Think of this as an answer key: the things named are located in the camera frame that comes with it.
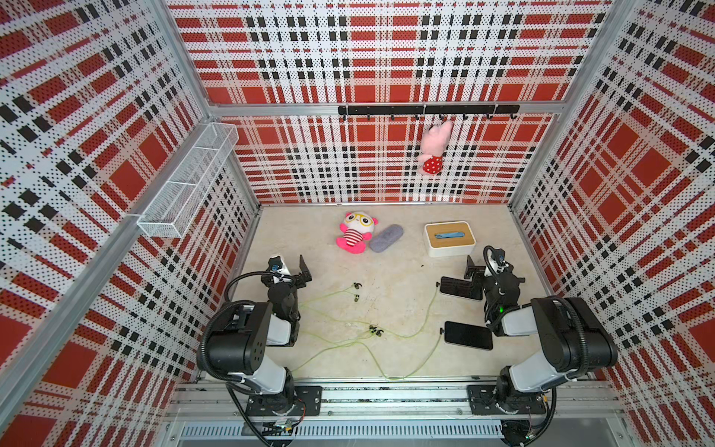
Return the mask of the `purple smartphone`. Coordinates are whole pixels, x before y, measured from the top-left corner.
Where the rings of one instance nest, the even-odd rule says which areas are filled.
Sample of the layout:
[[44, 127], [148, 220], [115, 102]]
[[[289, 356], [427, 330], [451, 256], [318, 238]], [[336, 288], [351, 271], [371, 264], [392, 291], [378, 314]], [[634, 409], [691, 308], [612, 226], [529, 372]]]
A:
[[486, 327], [447, 321], [443, 336], [447, 344], [483, 350], [493, 349], [493, 333]]

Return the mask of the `green wired earphones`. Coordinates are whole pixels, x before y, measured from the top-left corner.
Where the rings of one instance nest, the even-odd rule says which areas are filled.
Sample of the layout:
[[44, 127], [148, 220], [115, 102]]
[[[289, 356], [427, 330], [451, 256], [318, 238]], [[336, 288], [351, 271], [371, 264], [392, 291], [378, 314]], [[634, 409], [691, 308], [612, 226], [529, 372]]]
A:
[[340, 329], [407, 341], [429, 332], [438, 297], [437, 285], [429, 292], [394, 296], [355, 282], [342, 290], [311, 297], [304, 306], [319, 320]]
[[292, 369], [304, 376], [376, 377], [389, 382], [404, 381], [420, 374], [441, 346], [439, 335], [413, 337], [363, 331], [344, 340], [306, 334], [312, 351]]

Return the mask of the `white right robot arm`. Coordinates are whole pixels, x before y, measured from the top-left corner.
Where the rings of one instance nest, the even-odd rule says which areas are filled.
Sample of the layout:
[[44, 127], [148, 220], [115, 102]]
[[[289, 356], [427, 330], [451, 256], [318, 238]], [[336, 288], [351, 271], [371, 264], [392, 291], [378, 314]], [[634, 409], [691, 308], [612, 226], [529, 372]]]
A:
[[521, 284], [506, 253], [484, 247], [484, 268], [473, 263], [484, 301], [484, 324], [469, 325], [465, 341], [471, 348], [492, 349], [495, 337], [536, 335], [540, 350], [524, 361], [504, 367], [495, 379], [492, 393], [480, 393], [480, 405], [507, 415], [546, 405], [538, 403], [548, 392], [586, 375], [616, 364], [618, 351], [611, 335], [595, 317], [586, 301], [577, 297], [550, 295], [532, 298], [521, 305]]

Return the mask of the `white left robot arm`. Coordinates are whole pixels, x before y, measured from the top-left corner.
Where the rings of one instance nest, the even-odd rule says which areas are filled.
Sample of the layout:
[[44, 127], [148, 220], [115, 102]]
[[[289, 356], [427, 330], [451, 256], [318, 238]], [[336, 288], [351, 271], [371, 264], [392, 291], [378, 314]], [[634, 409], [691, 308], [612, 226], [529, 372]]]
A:
[[[267, 300], [233, 301], [231, 289], [258, 278]], [[226, 285], [225, 302], [208, 322], [197, 350], [197, 365], [228, 390], [249, 398], [259, 409], [290, 413], [298, 400], [292, 372], [268, 357], [268, 348], [291, 348], [298, 339], [301, 313], [298, 291], [312, 280], [305, 258], [292, 274], [283, 258], [273, 256], [263, 271], [243, 273]]]

